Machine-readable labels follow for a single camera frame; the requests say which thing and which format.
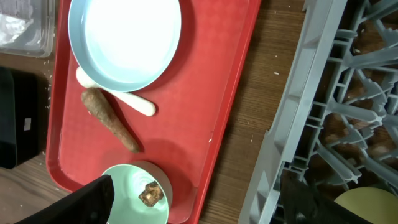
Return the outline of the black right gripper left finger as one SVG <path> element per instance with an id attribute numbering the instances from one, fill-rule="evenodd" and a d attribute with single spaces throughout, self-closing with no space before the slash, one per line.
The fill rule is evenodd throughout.
<path id="1" fill-rule="evenodd" d="M 102 175 L 16 224 L 106 224 L 113 202 L 113 180 Z"/>

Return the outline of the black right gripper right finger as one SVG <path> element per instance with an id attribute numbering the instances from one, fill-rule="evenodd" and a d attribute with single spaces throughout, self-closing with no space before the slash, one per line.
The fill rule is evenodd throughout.
<path id="1" fill-rule="evenodd" d="M 282 181 L 280 198 L 287 223 L 370 224 L 296 179 Z"/>

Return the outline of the green bowl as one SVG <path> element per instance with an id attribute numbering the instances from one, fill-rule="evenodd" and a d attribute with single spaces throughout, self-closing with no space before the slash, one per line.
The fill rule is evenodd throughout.
<path id="1" fill-rule="evenodd" d="M 166 224 L 173 199 L 172 186 L 165 172 L 147 161 L 118 164 L 103 173 L 113 181 L 114 202 L 108 223 Z M 139 198 L 146 185 L 155 182 L 164 194 L 148 207 Z"/>

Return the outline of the brown food scrap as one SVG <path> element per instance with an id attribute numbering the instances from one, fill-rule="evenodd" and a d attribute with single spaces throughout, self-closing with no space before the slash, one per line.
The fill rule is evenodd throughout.
<path id="1" fill-rule="evenodd" d="M 147 207 L 153 207 L 158 201 L 164 198 L 160 185 L 153 181 L 145 186 L 144 191 L 139 195 L 141 202 Z"/>

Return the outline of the yellow plastic cup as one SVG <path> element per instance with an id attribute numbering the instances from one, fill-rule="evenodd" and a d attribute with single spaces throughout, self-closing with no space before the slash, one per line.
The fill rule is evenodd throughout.
<path id="1" fill-rule="evenodd" d="M 397 224 L 397 196 L 375 188 L 359 187 L 335 199 L 338 205 L 375 224 Z"/>

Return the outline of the white napkin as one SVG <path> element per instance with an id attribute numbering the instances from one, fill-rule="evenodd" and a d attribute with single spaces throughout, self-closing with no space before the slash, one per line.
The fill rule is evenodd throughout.
<path id="1" fill-rule="evenodd" d="M 1 0 L 1 46 L 11 44 L 34 22 L 31 0 Z"/>

